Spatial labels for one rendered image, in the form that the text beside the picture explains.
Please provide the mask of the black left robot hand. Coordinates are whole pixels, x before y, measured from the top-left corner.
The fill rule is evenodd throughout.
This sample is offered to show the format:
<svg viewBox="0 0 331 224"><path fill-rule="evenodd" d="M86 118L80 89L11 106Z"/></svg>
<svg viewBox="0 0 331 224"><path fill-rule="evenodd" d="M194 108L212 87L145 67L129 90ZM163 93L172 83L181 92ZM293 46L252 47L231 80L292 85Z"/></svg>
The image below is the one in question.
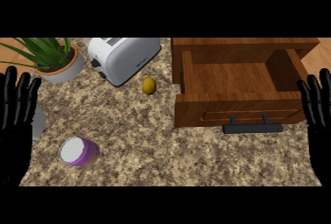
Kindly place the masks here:
<svg viewBox="0 0 331 224"><path fill-rule="evenodd" d="M27 174L33 148L33 121L42 79L17 67L0 73L0 187L18 187Z"/></svg>

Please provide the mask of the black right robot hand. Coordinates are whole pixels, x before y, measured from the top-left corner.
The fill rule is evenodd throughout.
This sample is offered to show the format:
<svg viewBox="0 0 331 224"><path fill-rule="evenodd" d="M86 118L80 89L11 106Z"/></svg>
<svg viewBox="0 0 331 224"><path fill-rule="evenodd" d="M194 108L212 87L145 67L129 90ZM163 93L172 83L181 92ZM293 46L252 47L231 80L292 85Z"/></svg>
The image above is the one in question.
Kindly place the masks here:
<svg viewBox="0 0 331 224"><path fill-rule="evenodd" d="M320 78L308 75L298 87L302 93L311 164L324 187L331 188L331 72L320 71Z"/></svg>

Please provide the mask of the purple can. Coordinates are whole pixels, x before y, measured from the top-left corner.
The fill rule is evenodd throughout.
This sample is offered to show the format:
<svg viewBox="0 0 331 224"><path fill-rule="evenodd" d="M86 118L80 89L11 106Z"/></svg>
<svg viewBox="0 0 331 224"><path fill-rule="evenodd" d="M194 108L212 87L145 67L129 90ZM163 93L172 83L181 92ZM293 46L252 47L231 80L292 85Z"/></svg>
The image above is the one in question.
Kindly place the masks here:
<svg viewBox="0 0 331 224"><path fill-rule="evenodd" d="M100 146L85 137L74 136L61 145L60 158L70 166L91 166L100 158Z"/></svg>

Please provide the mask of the wooden drawer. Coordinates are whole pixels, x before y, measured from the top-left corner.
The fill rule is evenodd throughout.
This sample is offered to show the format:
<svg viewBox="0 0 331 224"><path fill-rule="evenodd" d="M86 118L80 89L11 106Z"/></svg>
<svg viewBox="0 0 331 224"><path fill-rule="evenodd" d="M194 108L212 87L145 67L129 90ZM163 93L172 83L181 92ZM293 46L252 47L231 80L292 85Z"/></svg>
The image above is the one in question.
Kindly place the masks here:
<svg viewBox="0 0 331 224"><path fill-rule="evenodd" d="M296 124L305 119L296 82L308 76L293 49L277 50L261 63L199 64L193 52L182 57L182 93L176 95L178 127L240 124Z"/></svg>

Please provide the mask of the potted green plant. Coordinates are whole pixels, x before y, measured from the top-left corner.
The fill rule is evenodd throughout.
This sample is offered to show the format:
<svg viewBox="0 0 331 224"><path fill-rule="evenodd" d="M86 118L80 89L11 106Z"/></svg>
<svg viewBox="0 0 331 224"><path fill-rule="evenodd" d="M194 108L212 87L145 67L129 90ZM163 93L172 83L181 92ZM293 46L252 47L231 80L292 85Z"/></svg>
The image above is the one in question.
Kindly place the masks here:
<svg viewBox="0 0 331 224"><path fill-rule="evenodd" d="M66 38L64 42L55 38L15 38L15 41L26 47L27 52L2 42L0 46L15 51L33 65L17 62L8 64L35 68L36 73L51 83L69 82L79 76L85 59L70 38Z"/></svg>

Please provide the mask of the wooden cabinet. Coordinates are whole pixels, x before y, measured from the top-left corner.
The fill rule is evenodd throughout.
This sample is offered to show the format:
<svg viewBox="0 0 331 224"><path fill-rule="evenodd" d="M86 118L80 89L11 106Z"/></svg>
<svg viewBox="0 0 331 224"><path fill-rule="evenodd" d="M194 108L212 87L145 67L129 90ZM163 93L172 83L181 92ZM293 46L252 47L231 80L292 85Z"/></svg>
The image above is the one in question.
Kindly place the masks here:
<svg viewBox="0 0 331 224"><path fill-rule="evenodd" d="M267 62L275 50L292 49L302 59L318 44L318 38L172 38L172 83L181 83L187 51L194 63L258 63Z"/></svg>

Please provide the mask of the yellow lemon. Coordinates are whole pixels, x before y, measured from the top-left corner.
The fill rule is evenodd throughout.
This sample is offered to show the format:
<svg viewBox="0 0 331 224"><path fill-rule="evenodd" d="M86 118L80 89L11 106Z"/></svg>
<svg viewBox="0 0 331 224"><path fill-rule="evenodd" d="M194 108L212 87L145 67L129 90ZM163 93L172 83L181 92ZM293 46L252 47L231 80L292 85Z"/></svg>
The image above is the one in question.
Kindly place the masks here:
<svg viewBox="0 0 331 224"><path fill-rule="evenodd" d="M153 94L157 90L157 82L151 77L147 77L142 82L142 91L145 94Z"/></svg>

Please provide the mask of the white toaster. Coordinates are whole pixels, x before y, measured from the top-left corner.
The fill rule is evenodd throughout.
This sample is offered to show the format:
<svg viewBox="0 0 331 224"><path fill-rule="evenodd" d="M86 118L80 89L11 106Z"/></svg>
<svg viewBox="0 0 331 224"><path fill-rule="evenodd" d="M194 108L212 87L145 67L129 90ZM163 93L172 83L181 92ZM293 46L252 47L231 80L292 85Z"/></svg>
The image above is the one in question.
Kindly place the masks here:
<svg viewBox="0 0 331 224"><path fill-rule="evenodd" d="M114 87L125 85L160 51L160 38L92 38L88 44L91 64Z"/></svg>

